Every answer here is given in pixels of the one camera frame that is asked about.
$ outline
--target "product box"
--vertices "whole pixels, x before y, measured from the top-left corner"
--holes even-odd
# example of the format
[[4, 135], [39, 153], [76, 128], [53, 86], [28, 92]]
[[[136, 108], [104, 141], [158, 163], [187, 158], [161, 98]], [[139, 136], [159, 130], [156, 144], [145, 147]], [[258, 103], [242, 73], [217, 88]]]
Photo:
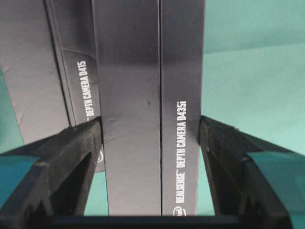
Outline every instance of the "product box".
[[79, 125], [101, 116], [91, 0], [46, 0], [46, 9], [70, 123]]
[[159, 1], [92, 8], [109, 214], [160, 215]]
[[67, 128], [69, 119], [44, 2], [2, 1], [0, 33], [0, 68], [22, 143]]
[[197, 214], [204, 0], [161, 0], [162, 213]]

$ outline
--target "teal surface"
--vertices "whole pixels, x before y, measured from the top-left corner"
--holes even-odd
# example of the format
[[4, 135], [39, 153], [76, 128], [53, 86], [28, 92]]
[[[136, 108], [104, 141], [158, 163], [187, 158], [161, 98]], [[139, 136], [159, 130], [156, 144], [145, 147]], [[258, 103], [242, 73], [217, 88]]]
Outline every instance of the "teal surface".
[[108, 200], [105, 172], [95, 173], [84, 215], [108, 216]]
[[199, 177], [198, 177], [198, 215], [213, 216], [215, 214], [212, 197], [210, 195], [210, 187], [205, 172], [203, 155], [200, 151], [199, 161]]
[[22, 145], [23, 139], [0, 69], [0, 154]]
[[0, 156], [0, 209], [36, 160], [31, 156]]
[[304, 9], [304, 0], [206, 0], [203, 115], [305, 154]]
[[290, 214], [294, 229], [305, 225], [305, 156], [297, 153], [248, 154]]

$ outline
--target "teal background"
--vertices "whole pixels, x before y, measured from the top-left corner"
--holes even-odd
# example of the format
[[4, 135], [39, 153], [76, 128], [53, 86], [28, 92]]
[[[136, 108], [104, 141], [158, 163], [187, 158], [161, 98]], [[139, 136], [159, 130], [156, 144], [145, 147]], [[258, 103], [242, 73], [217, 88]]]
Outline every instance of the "teal background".
[[[305, 154], [304, 9], [304, 0], [206, 0], [203, 115]], [[211, 213], [199, 176], [198, 210]]]
[[94, 174], [84, 215], [108, 216], [108, 200], [105, 171]]
[[23, 145], [23, 139], [0, 69], [0, 154]]

